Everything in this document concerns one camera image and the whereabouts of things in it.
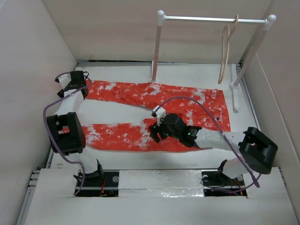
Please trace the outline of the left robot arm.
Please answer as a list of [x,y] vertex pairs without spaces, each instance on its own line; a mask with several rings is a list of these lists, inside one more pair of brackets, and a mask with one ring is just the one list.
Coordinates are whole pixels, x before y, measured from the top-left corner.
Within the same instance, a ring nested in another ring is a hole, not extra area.
[[71,165],[78,165],[80,172],[75,179],[80,185],[99,186],[105,181],[103,168],[86,150],[86,137],[77,111],[88,96],[91,80],[87,71],[71,71],[58,75],[55,82],[61,85],[59,100],[43,111],[43,120],[51,148]]

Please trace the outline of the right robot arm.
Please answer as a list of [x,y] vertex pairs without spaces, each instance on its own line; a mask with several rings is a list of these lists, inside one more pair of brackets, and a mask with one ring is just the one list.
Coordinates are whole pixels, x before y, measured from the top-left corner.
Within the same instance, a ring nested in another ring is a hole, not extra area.
[[152,113],[156,122],[149,127],[150,136],[156,143],[166,139],[179,142],[188,148],[208,148],[231,151],[235,158],[224,160],[217,172],[219,183],[226,185],[239,175],[249,173],[253,183],[259,187],[254,173],[270,174],[278,146],[255,127],[244,132],[212,131],[206,128],[186,125],[174,113]]

